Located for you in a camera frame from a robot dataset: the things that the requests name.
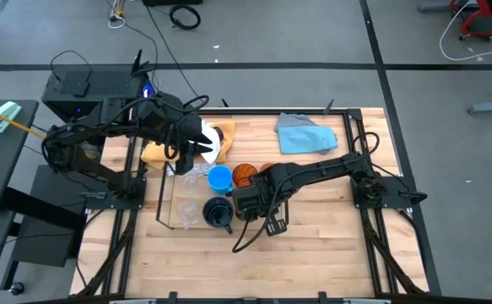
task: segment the black mug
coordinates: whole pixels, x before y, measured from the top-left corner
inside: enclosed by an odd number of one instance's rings
[[[209,199],[203,207],[203,218],[208,225],[214,228],[224,227],[229,234],[232,234],[232,229],[230,229],[232,205],[226,198]]]

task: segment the white cable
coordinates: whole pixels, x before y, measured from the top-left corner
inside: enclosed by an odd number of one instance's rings
[[[445,50],[442,48],[442,40],[444,39],[445,35],[446,35],[446,32],[448,31],[448,29],[450,29],[450,26],[452,23],[454,23],[454,20],[457,18],[457,16],[459,16],[459,14],[470,4],[471,2],[468,1],[467,3],[465,3],[465,5],[463,5],[462,8],[459,9],[459,11],[457,11],[456,15],[454,15],[454,18],[451,19],[450,23],[448,24],[448,26],[446,27],[445,29],[445,32],[442,33],[442,36],[441,38],[439,39],[439,48],[441,49],[441,52],[442,52],[442,55],[448,59],[448,60],[452,60],[452,61],[463,61],[463,60],[468,60],[468,59],[473,59],[473,58],[476,58],[476,57],[481,57],[481,56],[486,56],[486,55],[491,55],[492,52],[485,52],[485,53],[482,53],[482,54],[477,54],[477,55],[472,55],[472,56],[469,56],[469,57],[463,57],[463,58],[452,58],[452,57],[449,57],[448,55],[446,55],[445,53]]]
[[[117,3],[117,0],[114,0],[114,3],[112,4],[112,15],[109,16],[109,18],[114,16],[116,19],[120,20],[122,23],[120,25],[117,25],[117,26],[112,26],[111,20],[109,19],[109,22],[107,23],[107,25],[109,26],[109,28],[111,28],[113,30],[120,29],[122,26],[124,26],[126,24],[126,20],[123,17],[121,17],[119,14],[116,13],[116,10],[115,10],[116,3]]]

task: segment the blue light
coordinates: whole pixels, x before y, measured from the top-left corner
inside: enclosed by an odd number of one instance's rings
[[[153,94],[155,94],[154,86],[149,81],[147,81],[143,88],[143,97],[147,98]]]

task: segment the blue cup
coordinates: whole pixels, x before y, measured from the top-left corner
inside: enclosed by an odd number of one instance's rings
[[[227,166],[215,166],[208,172],[208,185],[217,194],[232,191],[232,172]]]

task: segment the clear plastic cup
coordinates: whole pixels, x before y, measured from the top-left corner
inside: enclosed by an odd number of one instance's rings
[[[193,201],[183,201],[178,203],[176,213],[178,214],[181,223],[184,225],[184,229],[195,225],[200,220],[198,206]]]

